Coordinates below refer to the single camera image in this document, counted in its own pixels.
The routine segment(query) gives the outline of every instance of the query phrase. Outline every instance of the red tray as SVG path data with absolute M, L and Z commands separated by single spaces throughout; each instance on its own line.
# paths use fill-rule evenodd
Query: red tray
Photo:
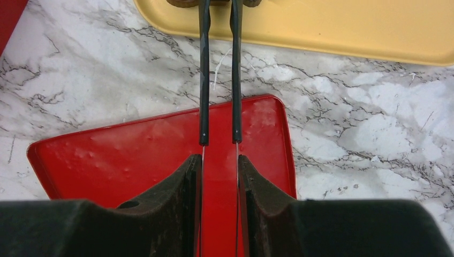
M 242 104 L 240 153 L 295 198 L 295 167 L 283 103 L 262 95 L 243 99 Z M 203 256 L 235 254 L 237 179 L 231 113 L 230 102 L 210 106 Z M 170 175 L 190 154 L 201 153 L 198 132 L 199 112 L 193 109 L 45 139 L 33 143 L 27 156 L 51 199 L 86 198 L 117 207 Z M 239 238 L 240 256 L 242 242 Z

